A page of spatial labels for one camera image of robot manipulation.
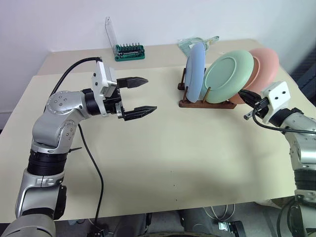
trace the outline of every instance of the beige table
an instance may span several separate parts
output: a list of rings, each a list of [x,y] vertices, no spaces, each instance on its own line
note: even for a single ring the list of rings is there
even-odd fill
[[[148,67],[155,66],[151,61],[155,47],[161,57],[161,61],[155,59],[155,65],[160,67],[144,69],[141,61],[129,62],[138,68],[134,70],[122,70],[123,66],[111,61],[103,50],[93,51],[93,56],[109,58],[109,63],[119,69],[118,78],[140,76],[150,81],[139,88],[121,90],[127,110],[142,105],[158,106],[152,114],[137,120],[124,122],[116,116],[96,116],[81,123],[105,178],[100,216],[293,195],[294,175],[289,146],[283,135],[262,129],[251,120],[245,121],[243,115],[251,110],[247,105],[238,105],[234,110],[179,108],[177,102],[182,92],[176,86],[186,59],[175,45],[148,47],[144,61]],[[208,52],[207,63],[214,61],[222,51],[254,47],[260,44],[253,40],[218,42]],[[164,48],[169,48],[169,53],[178,51],[172,67],[166,67],[165,60],[169,57],[162,56]],[[53,73],[62,73],[77,59],[91,56],[91,52],[74,52],[75,56],[69,57],[66,55],[72,55],[71,52],[61,52],[60,55],[54,53],[46,59],[39,72],[41,76],[32,78],[0,135],[0,222],[14,219],[22,172],[28,164],[32,127],[61,76]],[[60,89],[91,87],[91,66],[85,65],[69,74]],[[276,80],[288,83],[291,108],[298,107],[306,115],[315,116],[314,106],[282,68]],[[78,146],[82,146],[79,132],[73,142],[73,147]],[[62,219],[94,217],[100,183],[86,151],[69,154],[65,170],[64,185],[68,189]]]

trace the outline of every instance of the tabletop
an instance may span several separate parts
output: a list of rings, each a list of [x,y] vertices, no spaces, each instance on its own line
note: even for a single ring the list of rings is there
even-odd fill
[[[254,40],[239,41],[227,41],[226,48],[250,50],[261,47]],[[178,50],[175,46],[165,48],[172,48],[169,51],[172,53]],[[219,46],[219,49],[216,44],[211,46],[206,57],[207,66],[224,52],[223,44]],[[164,46],[159,46],[159,51],[163,49]],[[289,145],[281,133],[258,127],[252,120],[244,120],[243,115],[251,110],[249,106],[237,105],[233,110],[178,107],[183,92],[177,89],[177,84],[186,62],[185,56],[178,51],[179,57],[174,64],[167,64],[166,56],[161,56],[161,61],[155,59],[156,63],[152,64],[150,58],[154,52],[149,53],[147,62],[144,61],[147,68],[142,66],[141,60],[130,62],[137,68],[131,69],[128,62],[124,62],[128,67],[123,68],[109,59],[109,64],[116,68],[117,78],[139,76],[149,80],[141,87],[121,90],[126,110],[143,105],[158,108],[144,118],[131,121],[112,115],[107,118],[94,116],[81,122],[87,144],[105,179],[99,216],[293,195],[295,185]],[[106,51],[99,52],[103,59],[110,58],[102,55]],[[15,219],[14,207],[22,172],[28,164],[32,127],[63,73],[61,66],[54,67],[52,62],[64,58],[65,70],[77,60],[75,58],[87,57],[90,53],[76,52],[69,61],[58,53],[48,56],[0,135],[0,222]],[[90,65],[78,69],[67,76],[60,90],[91,88],[92,73]],[[307,116],[314,117],[315,107],[281,67],[275,81],[279,80],[286,81],[289,86],[292,97],[289,108],[297,107]],[[77,131],[72,147],[82,146]],[[67,186],[67,203],[61,219],[93,218],[100,181],[84,149],[68,155],[65,171],[63,184]]]

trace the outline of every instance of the white wall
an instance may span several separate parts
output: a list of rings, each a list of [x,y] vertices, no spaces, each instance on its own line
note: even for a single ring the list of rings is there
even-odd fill
[[[315,11],[316,0],[1,0],[0,114],[14,109],[50,51],[109,47],[108,15],[118,42],[252,38],[291,72],[315,45]]]

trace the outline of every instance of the pink plate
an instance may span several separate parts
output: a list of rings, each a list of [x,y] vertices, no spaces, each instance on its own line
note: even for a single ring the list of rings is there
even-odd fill
[[[279,67],[278,56],[276,52],[269,48],[255,48],[249,52],[252,54],[254,67],[243,89],[260,93],[277,75]],[[238,93],[230,98],[229,101],[234,104],[245,103]]]

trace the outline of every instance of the green plate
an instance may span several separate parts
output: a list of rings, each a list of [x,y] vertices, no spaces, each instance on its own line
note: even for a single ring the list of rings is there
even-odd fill
[[[205,72],[201,96],[211,87],[206,98],[208,103],[228,100],[246,85],[253,66],[253,57],[248,51],[236,50],[224,54]]]

